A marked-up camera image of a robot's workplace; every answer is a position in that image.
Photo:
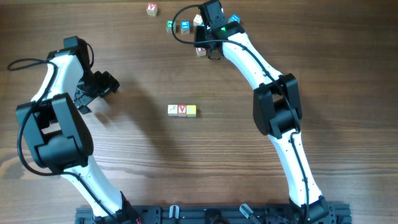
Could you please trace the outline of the red letter I block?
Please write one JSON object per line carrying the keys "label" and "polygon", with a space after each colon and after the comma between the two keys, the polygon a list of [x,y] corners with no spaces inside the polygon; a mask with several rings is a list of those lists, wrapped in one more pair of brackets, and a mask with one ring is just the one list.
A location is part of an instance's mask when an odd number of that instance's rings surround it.
{"label": "red letter I block", "polygon": [[206,49],[202,47],[196,48],[196,53],[198,57],[204,57],[206,55]]}

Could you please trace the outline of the yellow block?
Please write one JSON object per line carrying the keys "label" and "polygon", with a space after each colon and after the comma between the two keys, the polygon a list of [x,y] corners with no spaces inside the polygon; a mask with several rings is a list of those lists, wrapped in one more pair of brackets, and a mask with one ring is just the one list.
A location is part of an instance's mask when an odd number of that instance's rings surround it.
{"label": "yellow block", "polygon": [[196,105],[187,105],[187,117],[196,117],[197,116],[197,106]]}

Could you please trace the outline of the red letter V block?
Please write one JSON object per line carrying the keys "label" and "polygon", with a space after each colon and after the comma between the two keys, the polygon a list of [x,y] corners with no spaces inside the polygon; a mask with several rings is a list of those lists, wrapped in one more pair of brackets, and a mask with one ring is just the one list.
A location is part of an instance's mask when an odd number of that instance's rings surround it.
{"label": "red letter V block", "polygon": [[186,117],[187,116],[187,106],[177,105],[177,116]]}

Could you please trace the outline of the natural picture block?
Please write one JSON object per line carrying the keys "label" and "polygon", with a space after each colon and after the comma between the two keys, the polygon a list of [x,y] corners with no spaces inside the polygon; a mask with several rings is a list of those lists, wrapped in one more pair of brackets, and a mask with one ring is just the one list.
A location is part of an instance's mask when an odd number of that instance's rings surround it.
{"label": "natural picture block", "polygon": [[168,105],[167,113],[169,116],[178,116],[178,105]]}

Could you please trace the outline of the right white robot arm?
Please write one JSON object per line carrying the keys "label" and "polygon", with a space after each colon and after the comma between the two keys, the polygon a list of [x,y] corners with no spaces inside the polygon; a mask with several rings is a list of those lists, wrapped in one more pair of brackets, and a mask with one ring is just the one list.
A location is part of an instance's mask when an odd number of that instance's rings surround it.
{"label": "right white robot arm", "polygon": [[302,109],[296,78],[291,73],[283,75],[267,63],[240,23],[227,20],[219,1],[207,1],[198,10],[203,25],[195,34],[195,45],[218,50],[253,89],[253,119],[279,156],[294,208],[293,221],[319,222],[328,215],[328,207],[303,150]]}

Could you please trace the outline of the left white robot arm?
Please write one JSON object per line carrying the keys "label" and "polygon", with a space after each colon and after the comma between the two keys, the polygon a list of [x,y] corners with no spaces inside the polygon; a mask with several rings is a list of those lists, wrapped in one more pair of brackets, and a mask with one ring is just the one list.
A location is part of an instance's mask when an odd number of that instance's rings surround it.
{"label": "left white robot arm", "polygon": [[47,74],[31,101],[16,108],[22,165],[39,176],[59,175],[75,186],[90,204],[88,210],[77,210],[77,223],[141,223],[139,213],[96,163],[82,118],[90,112],[89,103],[117,92],[119,82],[109,72],[92,72],[93,49],[77,36],[64,39],[63,48],[45,60],[23,61],[25,68],[46,65]]}

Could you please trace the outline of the natural wooden block top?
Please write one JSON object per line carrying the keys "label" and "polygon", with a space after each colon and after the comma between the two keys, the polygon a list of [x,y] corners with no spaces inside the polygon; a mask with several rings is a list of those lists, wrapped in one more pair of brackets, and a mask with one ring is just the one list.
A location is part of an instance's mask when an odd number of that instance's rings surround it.
{"label": "natural wooden block top", "polygon": [[193,25],[194,26],[202,26],[203,25],[203,19],[201,15],[197,14],[194,19],[193,19]]}

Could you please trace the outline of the blue picture block left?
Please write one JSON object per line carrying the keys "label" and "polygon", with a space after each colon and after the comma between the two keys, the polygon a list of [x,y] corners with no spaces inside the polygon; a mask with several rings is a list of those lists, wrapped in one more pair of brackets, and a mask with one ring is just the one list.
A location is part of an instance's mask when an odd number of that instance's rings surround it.
{"label": "blue picture block left", "polygon": [[190,21],[181,21],[180,29],[182,34],[190,33]]}

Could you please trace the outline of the green letter N block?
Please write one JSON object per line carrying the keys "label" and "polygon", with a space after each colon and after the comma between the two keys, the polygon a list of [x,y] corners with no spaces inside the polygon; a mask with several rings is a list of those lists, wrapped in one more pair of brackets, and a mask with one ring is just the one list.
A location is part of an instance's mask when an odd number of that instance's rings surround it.
{"label": "green letter N block", "polygon": [[167,21],[167,23],[166,23],[166,31],[167,31],[167,33],[176,32],[176,28],[177,28],[177,26],[175,25],[173,20],[168,20]]}

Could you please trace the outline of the blue block far right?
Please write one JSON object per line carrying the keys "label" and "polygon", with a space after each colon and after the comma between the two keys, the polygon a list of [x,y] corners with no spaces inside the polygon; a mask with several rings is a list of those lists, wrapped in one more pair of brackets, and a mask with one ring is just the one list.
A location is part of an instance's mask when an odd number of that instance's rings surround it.
{"label": "blue block far right", "polygon": [[230,18],[229,18],[229,22],[237,22],[240,23],[241,18],[239,16],[237,16],[236,14],[233,14]]}

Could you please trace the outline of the red letter Y block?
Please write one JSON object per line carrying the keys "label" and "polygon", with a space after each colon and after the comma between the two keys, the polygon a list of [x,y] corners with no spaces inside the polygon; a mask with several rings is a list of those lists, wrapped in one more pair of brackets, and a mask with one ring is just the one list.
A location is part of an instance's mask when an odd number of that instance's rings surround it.
{"label": "red letter Y block", "polygon": [[147,14],[150,16],[156,16],[158,11],[158,6],[155,3],[149,2],[146,7]]}

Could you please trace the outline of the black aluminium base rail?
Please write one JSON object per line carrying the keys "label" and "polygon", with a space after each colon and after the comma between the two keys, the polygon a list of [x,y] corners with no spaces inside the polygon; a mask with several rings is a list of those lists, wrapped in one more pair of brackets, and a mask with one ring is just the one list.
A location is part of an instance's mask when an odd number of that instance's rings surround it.
{"label": "black aluminium base rail", "polygon": [[[251,206],[254,218],[246,218],[237,206],[231,207],[160,207],[133,206],[140,219],[135,222],[120,221],[119,223],[303,223],[300,215],[294,215],[288,205],[273,204],[268,206]],[[348,204],[328,204],[327,214],[317,221],[308,223],[351,224],[353,219]],[[91,208],[78,208],[75,223],[116,223],[112,218],[96,218]]]}

